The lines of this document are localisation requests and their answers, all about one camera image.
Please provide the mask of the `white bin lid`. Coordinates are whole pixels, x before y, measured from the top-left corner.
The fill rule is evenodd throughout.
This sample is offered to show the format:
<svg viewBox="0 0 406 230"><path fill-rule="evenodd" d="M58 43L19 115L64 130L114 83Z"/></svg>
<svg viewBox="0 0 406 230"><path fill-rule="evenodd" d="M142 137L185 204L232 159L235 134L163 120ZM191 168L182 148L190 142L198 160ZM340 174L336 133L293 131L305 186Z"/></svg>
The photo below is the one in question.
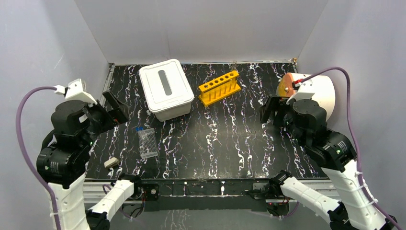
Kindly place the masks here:
<svg viewBox="0 0 406 230"><path fill-rule="evenodd" d="M169 59L139 70L139 77L151 112L160 113L191 103L194 94L177 59Z"/></svg>

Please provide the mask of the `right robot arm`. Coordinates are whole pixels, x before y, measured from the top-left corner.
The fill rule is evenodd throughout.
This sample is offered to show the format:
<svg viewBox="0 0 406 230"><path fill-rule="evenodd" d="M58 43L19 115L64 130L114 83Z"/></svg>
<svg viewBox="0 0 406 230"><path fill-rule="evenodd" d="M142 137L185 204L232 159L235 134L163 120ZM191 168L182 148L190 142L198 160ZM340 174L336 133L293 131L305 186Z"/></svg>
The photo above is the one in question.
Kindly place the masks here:
<svg viewBox="0 0 406 230"><path fill-rule="evenodd" d="M327 113L316 101L271 96L260 108L260 121L273 120L286 128L331 180L340 199L330 198L298 181L287 171L269 179L259 192L266 198L297 200L321 216L333 230L391 230L394 216L376 206L357 167L358 156L351 141L327 128Z"/></svg>

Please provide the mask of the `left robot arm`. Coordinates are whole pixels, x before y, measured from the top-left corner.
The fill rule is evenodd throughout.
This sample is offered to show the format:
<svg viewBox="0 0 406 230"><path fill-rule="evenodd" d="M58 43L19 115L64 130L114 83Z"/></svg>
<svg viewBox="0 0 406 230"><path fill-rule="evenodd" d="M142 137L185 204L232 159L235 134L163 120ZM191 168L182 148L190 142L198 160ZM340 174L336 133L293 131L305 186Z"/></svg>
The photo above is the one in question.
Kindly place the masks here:
<svg viewBox="0 0 406 230"><path fill-rule="evenodd" d="M101 133L129 120L127 105L110 91L103 96L110 111L80 100L59 104L51 115L56 140L41 150L36 161L37 171L55 195L54 216L63 230L107 230L123 203L143 193L140 178L123 173L96 205L85 208L83 185L93 143Z"/></svg>

